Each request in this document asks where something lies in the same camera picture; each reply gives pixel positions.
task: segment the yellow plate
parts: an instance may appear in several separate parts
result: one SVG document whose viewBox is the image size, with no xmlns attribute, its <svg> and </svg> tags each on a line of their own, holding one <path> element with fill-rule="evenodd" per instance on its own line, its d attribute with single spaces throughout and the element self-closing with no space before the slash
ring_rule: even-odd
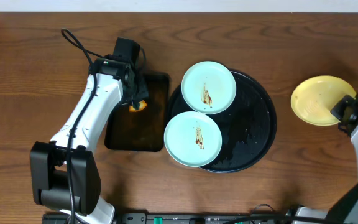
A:
<svg viewBox="0 0 358 224">
<path fill-rule="evenodd" d="M 303 121 L 317 126 L 329 126 L 339 121 L 329 112 L 345 95 L 356 92 L 346 81 L 323 75 L 309 78 L 297 86 L 291 96 L 291 107 Z"/>
</svg>

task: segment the round plate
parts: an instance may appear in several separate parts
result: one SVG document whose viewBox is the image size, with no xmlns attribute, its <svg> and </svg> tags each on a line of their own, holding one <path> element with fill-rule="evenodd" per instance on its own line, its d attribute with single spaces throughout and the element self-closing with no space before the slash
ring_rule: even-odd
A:
<svg viewBox="0 0 358 224">
<path fill-rule="evenodd" d="M 187 70 L 181 81 L 181 92 L 195 111 L 216 114 L 226 110 L 236 96 L 236 82 L 220 63 L 200 62 Z"/>
<path fill-rule="evenodd" d="M 211 172 L 237 172 L 259 161 L 273 144 L 277 118 L 273 102 L 264 88 L 252 77 L 231 70 L 237 92 L 225 111 L 208 115 L 222 133 L 222 148 L 218 156 L 201 169 Z M 193 111 L 181 93 L 173 92 L 167 110 L 167 120 L 185 111 Z"/>
<path fill-rule="evenodd" d="M 317 126 L 338 124 L 330 110 L 345 95 L 355 97 L 353 87 L 338 77 L 323 75 L 305 80 L 294 90 L 291 107 L 303 121 Z"/>
<path fill-rule="evenodd" d="M 209 164 L 219 154 L 222 134 L 210 117 L 190 111 L 170 120 L 165 128 L 164 143 L 176 161 L 198 167 Z"/>
</svg>

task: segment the black round tray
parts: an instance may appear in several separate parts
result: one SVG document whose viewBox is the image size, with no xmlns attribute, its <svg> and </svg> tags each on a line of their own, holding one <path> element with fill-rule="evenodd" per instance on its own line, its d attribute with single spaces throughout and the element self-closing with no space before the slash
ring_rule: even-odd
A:
<svg viewBox="0 0 358 224">
<path fill-rule="evenodd" d="M 231 73 L 237 85 L 233 103 L 221 113 L 208 115 L 222 133 L 219 155 L 200 167 L 211 172 L 237 172 L 254 165 L 276 135 L 276 112 L 269 94 L 250 76 L 235 70 Z M 168 121 L 186 111 L 194 110 L 186 104 L 179 85 L 168 102 Z"/>
</svg>

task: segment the sauce smear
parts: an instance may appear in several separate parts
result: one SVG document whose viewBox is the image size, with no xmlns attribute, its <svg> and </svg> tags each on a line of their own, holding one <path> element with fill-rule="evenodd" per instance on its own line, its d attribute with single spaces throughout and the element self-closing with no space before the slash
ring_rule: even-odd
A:
<svg viewBox="0 0 358 224">
<path fill-rule="evenodd" d="M 203 93 L 201 94 L 201 100 L 203 101 L 203 103 L 205 103 L 208 106 L 212 105 L 212 99 L 208 93 L 208 90 L 206 89 L 205 83 L 204 83 Z"/>
<path fill-rule="evenodd" d="M 197 129 L 196 129 L 196 144 L 198 145 L 198 147 L 200 147 L 200 149 L 204 149 L 203 135 L 201 133 L 201 127 L 197 127 Z"/>
</svg>

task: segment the wood grain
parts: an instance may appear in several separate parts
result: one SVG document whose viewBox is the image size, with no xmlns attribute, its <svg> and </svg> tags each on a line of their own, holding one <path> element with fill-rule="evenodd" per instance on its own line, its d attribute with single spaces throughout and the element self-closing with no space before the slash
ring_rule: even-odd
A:
<svg viewBox="0 0 358 224">
<path fill-rule="evenodd" d="M 272 148 L 249 169 L 213 174 L 160 152 L 95 155 L 102 196 L 118 211 L 247 213 L 260 203 L 328 209 L 356 182 L 350 139 L 336 126 L 298 119 L 290 95 L 303 80 L 335 75 L 358 89 L 358 14 L 0 13 L 0 223 L 40 223 L 32 200 L 29 151 L 48 141 L 79 100 L 87 61 L 66 42 L 67 27 L 86 48 L 111 53 L 117 37 L 136 40 L 148 69 L 170 75 L 214 60 L 252 75 L 277 110 Z"/>
</svg>

